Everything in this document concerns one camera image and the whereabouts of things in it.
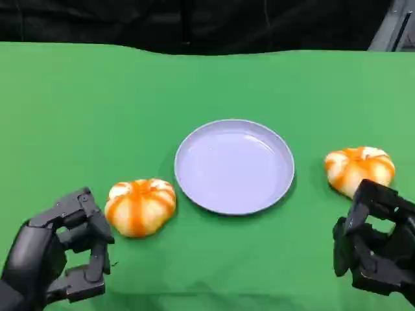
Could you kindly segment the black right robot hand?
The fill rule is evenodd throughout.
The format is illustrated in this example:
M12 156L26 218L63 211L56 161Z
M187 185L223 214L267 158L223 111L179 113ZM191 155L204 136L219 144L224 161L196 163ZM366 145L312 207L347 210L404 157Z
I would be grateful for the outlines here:
M414 303L414 203L369 179L333 227L333 268L350 271L354 288Z

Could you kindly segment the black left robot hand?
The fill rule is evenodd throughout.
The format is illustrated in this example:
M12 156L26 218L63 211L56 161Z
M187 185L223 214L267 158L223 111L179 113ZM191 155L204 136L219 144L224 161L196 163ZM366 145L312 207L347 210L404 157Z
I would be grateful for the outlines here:
M19 228L1 274L1 309L43 310L104 294L114 242L89 188L60 198Z

